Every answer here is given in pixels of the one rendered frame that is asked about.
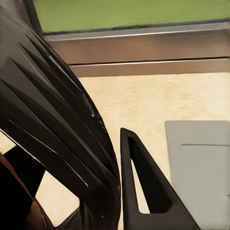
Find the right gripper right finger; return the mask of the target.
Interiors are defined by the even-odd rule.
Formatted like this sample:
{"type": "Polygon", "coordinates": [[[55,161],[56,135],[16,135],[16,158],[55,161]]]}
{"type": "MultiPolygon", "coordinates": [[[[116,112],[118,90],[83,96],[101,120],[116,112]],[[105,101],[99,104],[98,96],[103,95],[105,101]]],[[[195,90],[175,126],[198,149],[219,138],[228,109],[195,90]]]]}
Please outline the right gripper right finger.
{"type": "Polygon", "coordinates": [[[201,230],[140,138],[121,127],[121,199],[124,230],[201,230]],[[133,160],[149,214],[139,211],[133,160]]]}

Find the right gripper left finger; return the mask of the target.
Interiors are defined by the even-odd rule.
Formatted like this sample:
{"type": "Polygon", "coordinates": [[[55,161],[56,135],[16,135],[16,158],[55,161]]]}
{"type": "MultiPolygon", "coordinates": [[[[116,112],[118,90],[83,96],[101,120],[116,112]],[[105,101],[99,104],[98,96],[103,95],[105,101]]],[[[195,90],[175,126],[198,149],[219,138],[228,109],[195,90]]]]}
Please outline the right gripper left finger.
{"type": "Polygon", "coordinates": [[[22,230],[45,169],[18,146],[0,155],[0,230],[22,230]]]}

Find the electric kettle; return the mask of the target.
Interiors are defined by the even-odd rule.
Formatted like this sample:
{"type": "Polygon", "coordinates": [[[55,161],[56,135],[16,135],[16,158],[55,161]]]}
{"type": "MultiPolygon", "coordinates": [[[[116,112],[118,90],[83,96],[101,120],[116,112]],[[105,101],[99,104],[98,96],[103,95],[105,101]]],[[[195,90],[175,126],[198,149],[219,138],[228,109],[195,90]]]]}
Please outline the electric kettle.
{"type": "Polygon", "coordinates": [[[99,111],[57,52],[2,5],[0,132],[80,199],[54,227],[35,198],[22,230],[118,230],[120,172],[99,111]]]}

